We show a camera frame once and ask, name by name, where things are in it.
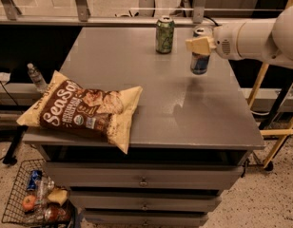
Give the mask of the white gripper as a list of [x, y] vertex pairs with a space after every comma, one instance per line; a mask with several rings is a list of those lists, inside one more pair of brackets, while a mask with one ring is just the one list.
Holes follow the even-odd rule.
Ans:
[[244, 23], [228, 23], [216, 27], [213, 36], [200, 36], [186, 40], [186, 49], [197, 54], [209, 55], [213, 49], [224, 59], [242, 60], [238, 38]]

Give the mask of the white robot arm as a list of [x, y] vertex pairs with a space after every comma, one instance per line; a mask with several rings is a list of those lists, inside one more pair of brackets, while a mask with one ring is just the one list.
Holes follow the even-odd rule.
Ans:
[[186, 39], [186, 48], [228, 60], [251, 59], [293, 69], [293, 6], [277, 18], [247, 19], [214, 28], [209, 35]]

